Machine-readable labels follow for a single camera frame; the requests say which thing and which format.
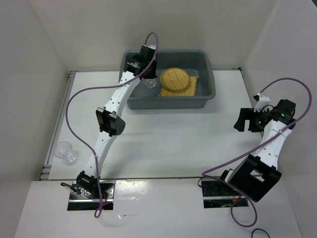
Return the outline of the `round green-rimmed bamboo tray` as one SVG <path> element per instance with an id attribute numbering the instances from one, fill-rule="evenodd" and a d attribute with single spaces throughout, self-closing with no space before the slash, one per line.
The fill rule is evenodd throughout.
<path id="1" fill-rule="evenodd" d="M 161 73 L 160 83 L 162 87 L 168 91 L 179 92 L 189 86 L 190 76 L 185 70 L 172 67 Z"/>

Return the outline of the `clear plastic cup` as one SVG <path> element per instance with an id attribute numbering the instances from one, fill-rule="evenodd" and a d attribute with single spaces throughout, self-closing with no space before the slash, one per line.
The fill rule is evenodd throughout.
<path id="1" fill-rule="evenodd" d="M 156 86 L 157 84 L 157 78 L 143 78 L 141 79 L 141 82 L 149 89 L 152 89 Z"/>
<path id="2" fill-rule="evenodd" d="M 77 159 L 76 151 L 74 150 L 71 143 L 67 141 L 59 142 L 56 145 L 54 155 L 57 158 L 64 160 L 68 164 L 74 163 Z"/>

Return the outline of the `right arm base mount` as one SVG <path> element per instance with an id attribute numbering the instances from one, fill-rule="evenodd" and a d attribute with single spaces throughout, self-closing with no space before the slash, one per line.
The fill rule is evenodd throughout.
<path id="1" fill-rule="evenodd" d="M 202 177 L 197 184 L 202 191 L 205 209 L 249 206 L 244 196 L 217 180 Z"/>

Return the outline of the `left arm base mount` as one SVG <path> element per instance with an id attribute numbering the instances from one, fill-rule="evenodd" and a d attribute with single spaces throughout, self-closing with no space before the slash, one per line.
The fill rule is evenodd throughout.
<path id="1" fill-rule="evenodd" d="M 96 189 L 93 194 L 88 194 L 80 189 L 74 181 L 72 183 L 61 182 L 60 185 L 70 189 L 67 206 L 68 211 L 92 211 L 99 207 L 100 196 L 98 189 Z M 115 182 L 101 181 L 102 210 L 113 210 L 114 189 Z"/>

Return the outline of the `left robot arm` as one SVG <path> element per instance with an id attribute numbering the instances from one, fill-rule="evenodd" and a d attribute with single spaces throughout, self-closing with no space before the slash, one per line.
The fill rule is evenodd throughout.
<path id="1" fill-rule="evenodd" d="M 125 129 L 125 121 L 121 118 L 124 106 L 142 78 L 156 78 L 156 55 L 156 46 L 143 45 L 138 54 L 126 61 L 119 87 L 109 101 L 96 109 L 99 137 L 88 164 L 76 178 L 77 187 L 87 198 L 100 197 L 98 179 L 101 168 L 112 143 Z"/>

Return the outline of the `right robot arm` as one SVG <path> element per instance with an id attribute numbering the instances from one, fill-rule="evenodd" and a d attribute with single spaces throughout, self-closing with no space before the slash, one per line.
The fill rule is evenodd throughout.
<path id="1" fill-rule="evenodd" d="M 244 131 L 245 121 L 249 121 L 248 130 L 263 132 L 261 143 L 277 136 L 272 142 L 250 154 L 232 172 L 225 170 L 218 182 L 218 192 L 228 195 L 233 189 L 254 202 L 260 201 L 281 178 L 277 170 L 278 157 L 282 146 L 294 126 L 281 130 L 294 122 L 296 104 L 282 99 L 272 110 L 261 106 L 259 109 L 241 108 L 234 128 Z"/>

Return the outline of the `square woven bamboo tray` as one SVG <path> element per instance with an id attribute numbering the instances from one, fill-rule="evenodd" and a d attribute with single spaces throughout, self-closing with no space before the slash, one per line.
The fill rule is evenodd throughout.
<path id="1" fill-rule="evenodd" d="M 190 76 L 190 84 L 186 89 L 182 91 L 173 92 L 162 87 L 160 90 L 159 96 L 195 96 L 196 89 L 197 89 L 197 82 L 198 82 L 197 76 Z"/>

